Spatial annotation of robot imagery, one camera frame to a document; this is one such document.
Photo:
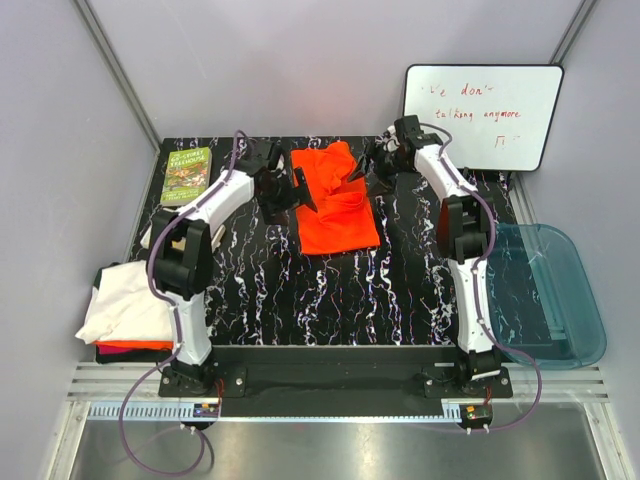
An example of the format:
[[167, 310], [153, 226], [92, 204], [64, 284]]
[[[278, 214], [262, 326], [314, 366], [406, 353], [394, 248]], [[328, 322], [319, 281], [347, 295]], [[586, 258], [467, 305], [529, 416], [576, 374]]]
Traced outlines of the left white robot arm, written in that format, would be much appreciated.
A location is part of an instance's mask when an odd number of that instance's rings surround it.
[[264, 222], [284, 225], [285, 213], [317, 206], [301, 167], [287, 168], [283, 147], [259, 141], [235, 150], [229, 166], [201, 195], [153, 218], [146, 275], [151, 293], [169, 309], [171, 372], [196, 396], [215, 386], [213, 346], [207, 334], [204, 293], [213, 276], [213, 236], [236, 210], [256, 201]]

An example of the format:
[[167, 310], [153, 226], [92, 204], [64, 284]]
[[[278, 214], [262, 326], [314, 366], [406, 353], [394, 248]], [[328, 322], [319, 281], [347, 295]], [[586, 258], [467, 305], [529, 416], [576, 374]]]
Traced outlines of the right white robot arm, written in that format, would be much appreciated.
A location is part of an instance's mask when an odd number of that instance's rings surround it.
[[466, 180], [446, 153], [453, 137], [417, 115], [394, 121], [383, 139], [359, 158], [348, 177], [354, 182], [372, 172], [371, 197], [395, 192], [397, 175], [418, 173], [440, 201], [436, 243], [448, 262], [458, 311], [458, 359], [454, 384], [466, 396], [486, 389], [501, 369], [501, 354], [490, 324], [488, 257], [496, 240], [493, 200]]

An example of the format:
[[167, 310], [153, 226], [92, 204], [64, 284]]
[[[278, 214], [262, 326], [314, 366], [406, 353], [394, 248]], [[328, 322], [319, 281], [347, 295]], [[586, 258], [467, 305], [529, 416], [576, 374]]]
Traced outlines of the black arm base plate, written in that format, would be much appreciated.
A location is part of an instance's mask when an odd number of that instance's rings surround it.
[[216, 346], [203, 367], [204, 380], [171, 365], [163, 369], [159, 395], [242, 398], [265, 390], [295, 393], [382, 390], [427, 398], [509, 399], [513, 388], [504, 365], [473, 381], [453, 346]]

